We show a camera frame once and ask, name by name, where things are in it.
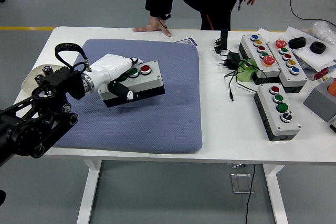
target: black rubber ring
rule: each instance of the black rubber ring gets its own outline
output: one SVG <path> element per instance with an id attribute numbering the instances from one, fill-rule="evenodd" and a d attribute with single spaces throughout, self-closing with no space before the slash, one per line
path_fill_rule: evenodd
<path id="1" fill-rule="evenodd" d="M 323 44 L 321 42 L 318 42 L 318 41 L 315 41 L 310 45 L 309 48 L 315 54 L 320 55 L 321 53 L 323 53 L 326 50 L 327 47 L 325 46 L 325 44 Z"/>
<path id="2" fill-rule="evenodd" d="M 291 49 L 298 49 L 304 47 L 305 45 L 306 45 L 306 38 L 304 37 L 295 38 L 288 41 L 288 46 Z"/>

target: orange object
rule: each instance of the orange object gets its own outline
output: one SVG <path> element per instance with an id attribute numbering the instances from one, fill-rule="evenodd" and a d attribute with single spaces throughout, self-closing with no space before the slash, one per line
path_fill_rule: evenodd
<path id="1" fill-rule="evenodd" d="M 336 79 L 330 84 L 330 86 L 327 88 L 328 92 L 336 97 Z"/>

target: gray box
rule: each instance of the gray box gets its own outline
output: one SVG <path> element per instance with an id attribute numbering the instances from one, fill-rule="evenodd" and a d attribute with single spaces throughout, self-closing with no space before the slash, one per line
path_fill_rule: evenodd
<path id="1" fill-rule="evenodd" d="M 326 122 L 336 115 L 336 97 L 327 90 L 334 80 L 335 78 L 328 78 L 316 86 L 303 102 L 305 106 Z"/>

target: white paper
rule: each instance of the white paper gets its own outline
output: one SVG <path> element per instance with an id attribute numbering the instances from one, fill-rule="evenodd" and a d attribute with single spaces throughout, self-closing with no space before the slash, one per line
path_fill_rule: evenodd
<path id="1" fill-rule="evenodd" d="M 298 56 L 300 59 L 309 64 L 317 72 L 321 71 L 324 68 L 335 65 L 334 59 L 336 59 L 336 46 L 328 44 L 322 40 L 316 39 L 313 36 L 306 34 L 302 31 L 288 27 L 284 35 L 286 41 L 290 41 L 294 38 L 304 37 L 306 39 L 306 46 L 295 49 L 292 52 Z M 325 44 L 326 50 L 322 54 L 313 53 L 309 47 L 315 42 L 321 42 Z"/>

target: card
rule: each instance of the card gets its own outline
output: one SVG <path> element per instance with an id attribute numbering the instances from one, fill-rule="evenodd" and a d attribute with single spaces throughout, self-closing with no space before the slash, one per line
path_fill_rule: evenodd
<path id="1" fill-rule="evenodd" d="M 194 45 L 194 46 L 197 47 L 197 44 L 196 44 L 196 42 L 193 40 L 193 38 L 188 38 L 188 39 L 179 40 L 179 41 L 176 41 L 176 43 L 189 44 L 189 45 Z"/>

